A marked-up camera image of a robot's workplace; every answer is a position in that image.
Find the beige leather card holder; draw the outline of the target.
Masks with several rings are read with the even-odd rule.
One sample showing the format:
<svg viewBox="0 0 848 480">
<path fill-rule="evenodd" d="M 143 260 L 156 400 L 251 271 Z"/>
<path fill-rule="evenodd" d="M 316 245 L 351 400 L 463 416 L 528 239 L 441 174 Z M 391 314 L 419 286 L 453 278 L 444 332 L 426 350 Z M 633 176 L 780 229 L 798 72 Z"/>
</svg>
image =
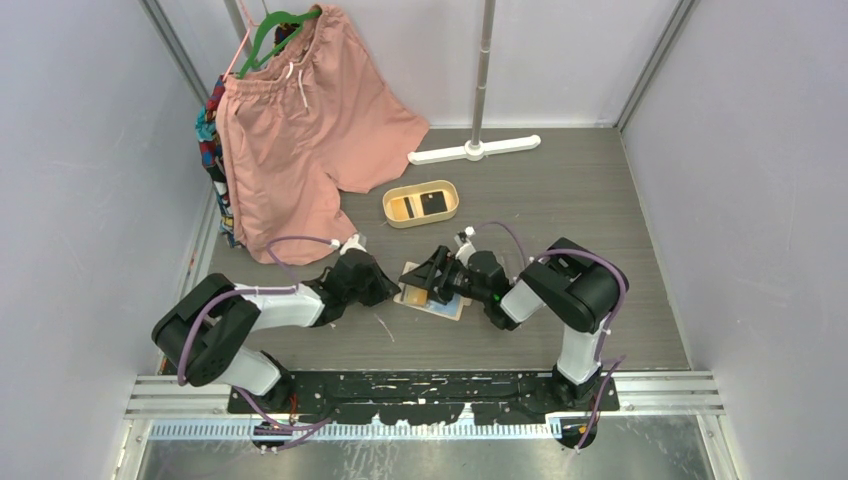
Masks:
<svg viewBox="0 0 848 480">
<path fill-rule="evenodd" d="M 466 299 L 466 298 L 456 294 L 453 301 L 451 303 L 449 303 L 448 305 L 440 305 L 440 304 L 437 304 L 437 303 L 429 301 L 429 300 L 427 302 L 427 305 L 424 306 L 424 307 L 405 305 L 401 302 L 401 297 L 402 297 L 403 289 L 406 286 L 406 284 L 403 284 L 403 283 L 400 283 L 400 282 L 398 282 L 398 284 L 399 284 L 401 290 L 398 294 L 396 294 L 393 297 L 393 301 L 395 303 L 402 305 L 402 306 L 410 307 L 412 309 L 420 310 L 422 312 L 429 313 L 429 314 L 432 314 L 432 315 L 435 315 L 435 316 L 438 316 L 438 317 L 446 318 L 446 319 L 449 319 L 449 320 L 452 320 L 452 321 L 459 321 L 461 316 L 462 316 L 462 312 L 463 312 L 464 308 L 466 306 L 470 306 L 471 303 L 472 303 L 472 301 L 470 299 Z"/>
</svg>

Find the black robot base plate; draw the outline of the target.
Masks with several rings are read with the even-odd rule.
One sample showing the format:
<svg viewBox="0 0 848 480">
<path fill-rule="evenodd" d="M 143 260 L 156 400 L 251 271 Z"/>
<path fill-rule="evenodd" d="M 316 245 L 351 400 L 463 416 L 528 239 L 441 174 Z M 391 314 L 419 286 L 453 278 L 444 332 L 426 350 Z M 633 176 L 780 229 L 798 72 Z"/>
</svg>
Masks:
<svg viewBox="0 0 848 480">
<path fill-rule="evenodd" d="M 477 426 L 541 424 L 550 414 L 584 416 L 616 411 L 613 381 L 596 378 L 588 393 L 572 396 L 553 371 L 299 371 L 264 396 L 233 389 L 231 414 L 295 414 L 305 423 L 450 425 L 470 410 Z"/>
</svg>

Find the gold credit card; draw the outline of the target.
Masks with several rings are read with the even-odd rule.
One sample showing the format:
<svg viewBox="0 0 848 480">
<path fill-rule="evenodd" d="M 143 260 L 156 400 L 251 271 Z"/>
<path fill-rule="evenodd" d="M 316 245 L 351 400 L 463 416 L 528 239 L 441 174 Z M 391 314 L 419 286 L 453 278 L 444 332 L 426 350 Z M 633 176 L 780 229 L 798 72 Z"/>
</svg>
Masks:
<svg viewBox="0 0 848 480">
<path fill-rule="evenodd" d="M 401 302 L 409 306 L 424 307 L 428 302 L 428 292 L 425 289 L 406 285 L 403 289 Z"/>
</svg>

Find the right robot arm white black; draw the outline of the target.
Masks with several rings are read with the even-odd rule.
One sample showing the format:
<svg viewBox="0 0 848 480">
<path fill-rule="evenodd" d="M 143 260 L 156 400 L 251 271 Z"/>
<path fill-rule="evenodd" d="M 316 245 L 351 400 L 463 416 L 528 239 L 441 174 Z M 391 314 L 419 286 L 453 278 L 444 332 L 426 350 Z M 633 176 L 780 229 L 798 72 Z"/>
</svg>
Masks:
<svg viewBox="0 0 848 480">
<path fill-rule="evenodd" d="M 601 371 L 606 328 L 629 290 L 623 272 L 606 259 L 561 237 L 530 260 L 515 280 L 507 277 L 496 255 L 476 249 L 465 235 L 453 252 L 440 246 L 400 282 L 421 289 L 445 304 L 455 296 L 476 301 L 500 330 L 512 331 L 546 308 L 563 324 L 563 341 L 554 372 L 558 403 L 582 409 L 594 396 L 592 381 Z"/>
</svg>

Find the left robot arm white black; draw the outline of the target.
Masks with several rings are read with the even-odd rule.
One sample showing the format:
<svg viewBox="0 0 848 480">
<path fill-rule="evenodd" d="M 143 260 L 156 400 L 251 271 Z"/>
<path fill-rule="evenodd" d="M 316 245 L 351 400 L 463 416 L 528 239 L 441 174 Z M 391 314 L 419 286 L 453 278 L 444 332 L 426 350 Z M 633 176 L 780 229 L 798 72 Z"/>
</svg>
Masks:
<svg viewBox="0 0 848 480">
<path fill-rule="evenodd" d="M 213 273 L 155 324 L 151 339 L 176 366 L 179 384 L 226 384 L 277 413 L 292 397 L 288 373 L 270 355 L 246 347 L 249 335 L 278 327 L 321 327 L 352 304 L 373 307 L 399 291 L 361 249 L 346 251 L 319 277 L 295 286 L 247 286 Z"/>
</svg>

